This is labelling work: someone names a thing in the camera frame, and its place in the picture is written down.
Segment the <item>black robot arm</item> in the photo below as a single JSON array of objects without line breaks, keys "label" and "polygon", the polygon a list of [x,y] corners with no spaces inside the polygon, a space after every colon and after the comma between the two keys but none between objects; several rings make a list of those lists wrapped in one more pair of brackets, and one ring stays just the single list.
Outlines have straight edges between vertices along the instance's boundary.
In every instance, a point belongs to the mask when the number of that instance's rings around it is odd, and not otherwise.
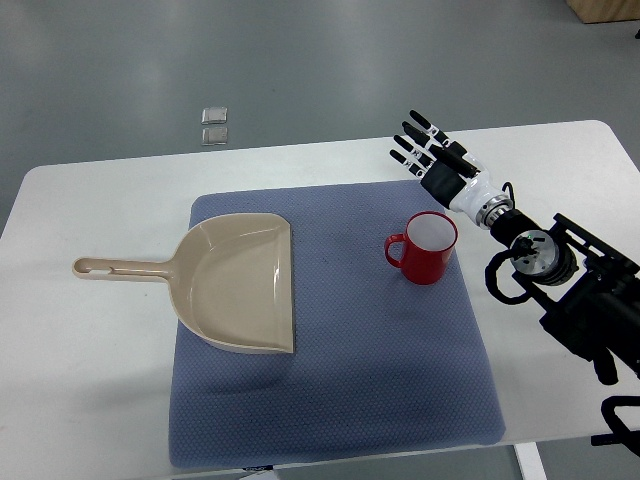
[{"label": "black robot arm", "polygon": [[488,292],[505,305],[542,307],[542,328],[591,363],[598,381],[618,381],[616,364],[639,371],[639,266],[566,216],[543,229],[517,209],[513,187],[481,209],[503,245],[485,269]]}]

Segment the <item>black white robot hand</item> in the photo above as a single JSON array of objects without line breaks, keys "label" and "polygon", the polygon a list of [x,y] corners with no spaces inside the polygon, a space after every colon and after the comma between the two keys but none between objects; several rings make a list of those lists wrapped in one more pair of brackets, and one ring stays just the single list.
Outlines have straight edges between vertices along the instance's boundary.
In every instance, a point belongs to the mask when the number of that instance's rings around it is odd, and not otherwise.
[{"label": "black white robot hand", "polygon": [[393,137],[397,147],[390,156],[437,203],[484,229],[515,207],[510,194],[493,185],[489,171],[464,146],[419,112],[409,115],[411,119],[402,123],[404,133]]}]

